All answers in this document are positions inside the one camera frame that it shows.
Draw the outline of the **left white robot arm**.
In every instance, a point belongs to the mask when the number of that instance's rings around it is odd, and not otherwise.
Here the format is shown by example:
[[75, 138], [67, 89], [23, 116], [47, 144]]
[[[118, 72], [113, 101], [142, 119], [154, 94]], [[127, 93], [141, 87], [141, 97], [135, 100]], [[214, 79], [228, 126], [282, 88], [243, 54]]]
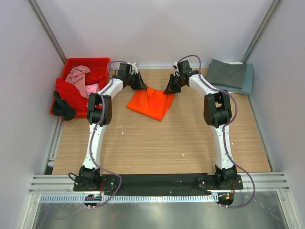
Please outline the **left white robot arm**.
[[146, 90], [137, 63], [114, 61], [119, 69], [110, 76], [106, 86], [89, 95], [87, 120], [89, 122], [89, 141], [84, 162], [74, 181], [75, 191], [96, 191], [102, 187], [100, 157], [102, 143], [108, 125], [112, 120], [112, 99], [129, 86], [133, 90]]

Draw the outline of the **orange t shirt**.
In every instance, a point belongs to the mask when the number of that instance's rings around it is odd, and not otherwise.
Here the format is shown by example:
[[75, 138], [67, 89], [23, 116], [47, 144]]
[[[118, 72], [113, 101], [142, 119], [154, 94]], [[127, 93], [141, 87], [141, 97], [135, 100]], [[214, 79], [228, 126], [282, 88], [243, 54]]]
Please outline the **orange t shirt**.
[[126, 107], [149, 118], [162, 121], [174, 99], [174, 94], [164, 94], [161, 90], [147, 87], [145, 90], [137, 90]]

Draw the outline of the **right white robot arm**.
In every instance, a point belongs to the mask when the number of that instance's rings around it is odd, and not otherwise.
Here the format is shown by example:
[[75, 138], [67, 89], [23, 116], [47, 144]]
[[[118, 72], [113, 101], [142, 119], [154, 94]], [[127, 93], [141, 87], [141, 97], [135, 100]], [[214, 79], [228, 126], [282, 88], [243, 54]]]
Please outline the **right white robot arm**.
[[211, 128], [216, 149], [214, 181], [221, 189], [229, 188], [237, 179], [229, 139], [232, 118], [229, 93], [212, 86], [198, 70], [190, 67], [188, 61], [176, 62], [173, 67], [175, 72], [170, 75], [164, 94], [176, 94], [183, 86], [189, 86], [204, 98], [203, 118]]

